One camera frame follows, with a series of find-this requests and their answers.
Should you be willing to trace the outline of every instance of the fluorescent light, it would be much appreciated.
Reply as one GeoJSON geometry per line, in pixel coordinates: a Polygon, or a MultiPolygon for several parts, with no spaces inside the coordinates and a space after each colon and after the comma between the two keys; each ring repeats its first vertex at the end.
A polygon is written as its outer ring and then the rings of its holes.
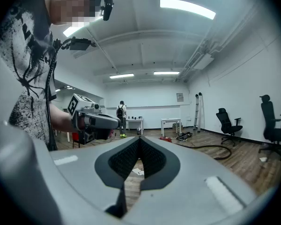
{"type": "Polygon", "coordinates": [[[170,74],[178,75],[179,72],[154,72],[154,75],[170,75],[170,74]]]}
{"type": "Polygon", "coordinates": [[[134,74],[133,73],[129,73],[129,74],[122,74],[122,75],[115,75],[115,76],[109,76],[110,78],[120,78],[120,77],[133,77],[134,74]]]}
{"type": "Polygon", "coordinates": [[[215,12],[201,7],[199,5],[196,5],[194,3],[190,3],[190,2],[185,2],[185,1],[181,1],[181,0],[160,0],[160,7],[161,8],[174,8],[174,9],[180,9],[180,10],[184,10],[184,11],[188,11],[188,12],[192,12],[192,13],[196,13],[199,15],[202,15],[204,17],[208,17],[210,19],[214,19],[215,17],[215,12]]]}
{"type": "MultiPolygon", "coordinates": [[[[92,22],[97,21],[97,20],[102,19],[102,18],[103,18],[102,16],[100,16],[100,17],[95,17],[95,19],[94,19],[92,22]]],[[[87,26],[87,25],[89,25],[89,22],[87,22],[87,23],[82,22],[82,24],[80,24],[80,22],[79,22],[77,26],[69,27],[69,28],[67,28],[63,33],[64,33],[64,35],[68,38],[68,37],[71,36],[73,33],[75,33],[76,31],[78,31],[80,28],[83,28],[84,26],[87,26]]]]}

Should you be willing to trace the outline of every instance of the electrical panel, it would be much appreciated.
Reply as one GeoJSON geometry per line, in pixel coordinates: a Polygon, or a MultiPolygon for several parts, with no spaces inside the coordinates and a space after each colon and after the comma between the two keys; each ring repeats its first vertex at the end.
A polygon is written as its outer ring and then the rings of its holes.
{"type": "Polygon", "coordinates": [[[177,93],[177,102],[183,102],[183,93],[177,93]]]}

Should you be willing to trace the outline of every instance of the white desk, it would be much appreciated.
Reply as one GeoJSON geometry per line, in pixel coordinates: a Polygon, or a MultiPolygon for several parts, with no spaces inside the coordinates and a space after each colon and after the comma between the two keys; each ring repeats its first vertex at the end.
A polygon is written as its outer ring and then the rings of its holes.
{"type": "Polygon", "coordinates": [[[141,134],[142,134],[144,130],[144,127],[142,125],[143,119],[126,119],[126,124],[128,124],[128,130],[130,131],[129,122],[140,122],[141,134]]]}
{"type": "Polygon", "coordinates": [[[164,136],[164,124],[167,122],[179,122],[179,131],[181,133],[181,119],[180,118],[161,118],[161,134],[164,136]]]}

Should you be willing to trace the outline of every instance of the black hose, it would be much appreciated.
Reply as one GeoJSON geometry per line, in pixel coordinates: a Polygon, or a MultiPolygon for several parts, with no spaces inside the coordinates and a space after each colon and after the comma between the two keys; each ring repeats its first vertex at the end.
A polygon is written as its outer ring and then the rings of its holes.
{"type": "Polygon", "coordinates": [[[45,98],[46,98],[46,108],[47,108],[47,121],[48,121],[48,128],[49,128],[49,146],[48,146],[49,151],[57,150],[56,144],[52,144],[52,128],[51,128],[50,108],[49,108],[50,79],[51,79],[52,72],[54,70],[54,63],[55,63],[55,59],[56,59],[58,51],[60,50],[60,48],[62,49],[62,46],[64,44],[68,43],[69,41],[71,41],[71,38],[68,38],[66,41],[64,41],[61,45],[59,45],[56,48],[56,51],[55,51],[54,56],[52,57],[52,60],[50,63],[49,73],[48,73],[47,80],[46,80],[45,98]]]}
{"type": "Polygon", "coordinates": [[[228,150],[229,154],[227,156],[225,156],[225,157],[215,157],[214,158],[215,160],[223,160],[223,159],[229,158],[232,155],[232,151],[229,148],[227,148],[225,146],[221,146],[221,145],[205,145],[205,146],[199,146],[199,147],[188,147],[188,146],[184,146],[184,145],[181,145],[181,144],[178,144],[178,143],[175,143],[175,144],[179,145],[179,146],[182,146],[182,147],[185,147],[185,148],[192,148],[192,149],[217,147],[217,148],[224,148],[224,149],[228,150]]]}

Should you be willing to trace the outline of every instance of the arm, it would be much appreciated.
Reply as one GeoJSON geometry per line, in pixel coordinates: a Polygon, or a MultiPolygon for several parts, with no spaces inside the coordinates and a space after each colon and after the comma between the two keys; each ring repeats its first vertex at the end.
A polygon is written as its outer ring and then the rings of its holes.
{"type": "Polygon", "coordinates": [[[240,120],[241,118],[235,118],[234,120],[236,120],[236,126],[238,125],[238,120],[240,120]]]}
{"type": "MultiPolygon", "coordinates": [[[[73,127],[71,116],[67,112],[63,112],[58,109],[54,104],[49,104],[50,118],[53,129],[62,132],[77,132],[77,129],[73,127]]],[[[79,128],[84,127],[84,120],[79,120],[79,128]]]]}

